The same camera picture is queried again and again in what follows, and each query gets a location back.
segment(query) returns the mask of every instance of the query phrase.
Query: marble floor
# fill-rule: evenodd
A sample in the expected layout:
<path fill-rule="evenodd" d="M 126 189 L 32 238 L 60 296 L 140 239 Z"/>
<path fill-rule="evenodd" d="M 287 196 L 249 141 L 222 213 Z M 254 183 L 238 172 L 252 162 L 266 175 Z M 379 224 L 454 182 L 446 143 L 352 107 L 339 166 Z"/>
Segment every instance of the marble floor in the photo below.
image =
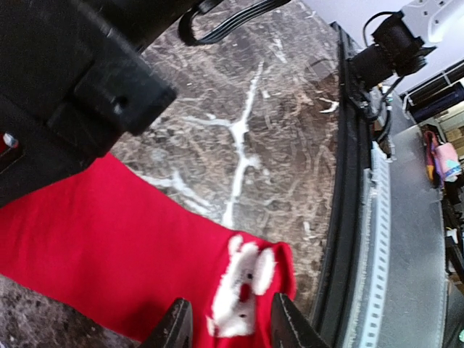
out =
<path fill-rule="evenodd" d="M 210 15 L 213 24 L 244 2 L 225 1 Z M 113 149 L 187 209 L 290 243 L 295 302 L 306 315 L 318 286 L 335 177 L 336 42 L 299 1 L 219 45 L 185 47 L 172 28 L 144 58 L 179 98 L 144 135 L 125 136 Z M 136 347 L 5 278 L 0 313 L 0 348 Z"/>

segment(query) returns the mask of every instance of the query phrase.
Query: black cable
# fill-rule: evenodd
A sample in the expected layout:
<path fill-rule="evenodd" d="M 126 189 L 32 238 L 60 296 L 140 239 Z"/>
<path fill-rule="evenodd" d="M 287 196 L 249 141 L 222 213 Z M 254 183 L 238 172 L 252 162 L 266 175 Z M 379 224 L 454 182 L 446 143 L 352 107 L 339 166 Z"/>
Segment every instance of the black cable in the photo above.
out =
<path fill-rule="evenodd" d="M 391 105 L 387 101 L 387 98 L 393 92 L 393 90 L 401 83 L 401 81 L 404 80 L 404 78 L 405 78 L 404 76 L 402 76 L 401 78 L 398 78 L 393 83 L 393 85 L 391 85 L 389 90 L 382 96 L 382 99 L 380 100 L 380 105 L 378 107 L 375 120 L 377 120 L 380 117 L 384 109 L 384 106 L 386 107 L 386 117 L 385 117 L 385 125 L 382 128 L 382 131 L 380 132 L 378 136 L 374 137 L 374 141 L 377 141 L 378 143 L 381 143 L 382 141 L 384 141 L 385 138 L 390 134 L 390 130 L 392 129 L 392 109 L 390 107 Z"/>
<path fill-rule="evenodd" d="M 205 37 L 199 39 L 195 38 L 192 28 L 194 18 L 199 14 L 199 11 L 198 9 L 191 9 L 181 18 L 178 33 L 181 37 L 181 40 L 187 46 L 216 44 L 244 23 L 260 15 L 263 15 L 266 12 L 272 11 L 273 9 L 277 9 L 278 7 L 281 7 L 288 2 L 290 2 L 290 0 L 264 0 L 257 4 L 251 5 L 250 7 L 241 10 L 224 22 L 220 23 Z"/>
<path fill-rule="evenodd" d="M 364 28 L 362 29 L 362 37 L 364 38 L 364 44 L 366 47 L 369 47 L 368 38 L 365 34 L 366 29 L 368 28 L 368 25 L 371 24 L 373 20 L 379 17 L 393 15 L 394 13 L 395 12 L 390 12 L 390 11 L 379 12 L 378 14 L 375 14 L 371 18 L 369 18 L 369 20 L 364 24 Z"/>

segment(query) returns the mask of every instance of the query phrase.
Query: pink bag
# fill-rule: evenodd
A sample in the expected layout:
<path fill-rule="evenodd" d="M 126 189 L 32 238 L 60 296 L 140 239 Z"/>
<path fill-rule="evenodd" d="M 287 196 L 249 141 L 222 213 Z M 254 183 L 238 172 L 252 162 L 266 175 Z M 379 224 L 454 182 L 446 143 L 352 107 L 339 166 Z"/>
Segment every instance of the pink bag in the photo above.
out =
<path fill-rule="evenodd" d="M 455 182 L 463 172 L 455 147 L 451 143 L 440 145 L 435 149 L 434 157 L 442 180 Z"/>

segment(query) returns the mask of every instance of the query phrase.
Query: white bear design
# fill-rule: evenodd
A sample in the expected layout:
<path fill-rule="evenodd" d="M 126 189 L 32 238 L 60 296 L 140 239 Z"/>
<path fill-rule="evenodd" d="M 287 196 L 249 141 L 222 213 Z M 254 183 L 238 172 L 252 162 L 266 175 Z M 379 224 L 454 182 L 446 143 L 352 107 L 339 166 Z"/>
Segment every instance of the white bear design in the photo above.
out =
<path fill-rule="evenodd" d="M 272 249 L 261 252 L 255 243 L 243 244 L 240 235 L 228 244 L 230 262 L 212 303 L 208 332 L 215 337 L 248 336 L 254 333 L 256 296 L 272 283 L 276 261 Z"/>

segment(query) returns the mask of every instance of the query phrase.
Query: red sock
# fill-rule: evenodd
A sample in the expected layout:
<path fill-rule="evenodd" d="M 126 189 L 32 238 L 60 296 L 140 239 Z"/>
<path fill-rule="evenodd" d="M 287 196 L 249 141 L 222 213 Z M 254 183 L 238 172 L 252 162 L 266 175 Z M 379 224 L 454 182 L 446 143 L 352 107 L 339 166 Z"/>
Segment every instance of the red sock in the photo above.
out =
<path fill-rule="evenodd" d="M 187 212 L 112 156 L 0 209 L 0 229 L 1 274 L 139 341 L 182 297 L 195 347 L 270 347 L 273 295 L 296 291 L 287 244 Z"/>
<path fill-rule="evenodd" d="M 0 132 L 0 154 L 7 149 L 7 145 L 3 140 L 3 133 Z"/>

